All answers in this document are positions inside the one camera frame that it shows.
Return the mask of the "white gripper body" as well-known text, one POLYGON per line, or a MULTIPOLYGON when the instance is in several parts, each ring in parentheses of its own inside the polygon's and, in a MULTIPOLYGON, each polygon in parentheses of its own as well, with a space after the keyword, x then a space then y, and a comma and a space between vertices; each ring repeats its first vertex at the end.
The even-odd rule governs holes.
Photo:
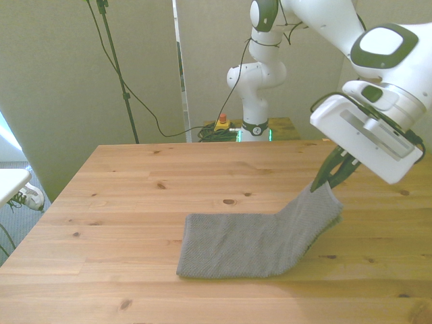
POLYGON ((396 128, 341 94, 325 99, 310 123, 388 184, 399 182, 423 156, 396 128))

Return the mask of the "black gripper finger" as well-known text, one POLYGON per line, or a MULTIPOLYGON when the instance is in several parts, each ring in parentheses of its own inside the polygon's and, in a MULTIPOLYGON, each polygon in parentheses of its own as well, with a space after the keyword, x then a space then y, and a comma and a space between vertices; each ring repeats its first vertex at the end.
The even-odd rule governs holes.
POLYGON ((342 164, 342 148, 340 146, 335 147, 327 158, 324 160, 320 170, 318 171, 314 181, 310 186, 310 191, 314 192, 316 189, 321 187, 326 182, 331 188, 336 187, 340 184, 338 177, 331 172, 338 166, 342 164))
POLYGON ((352 156, 346 157, 339 169, 328 178, 330 188, 335 188, 348 179, 360 166, 360 161, 352 156))

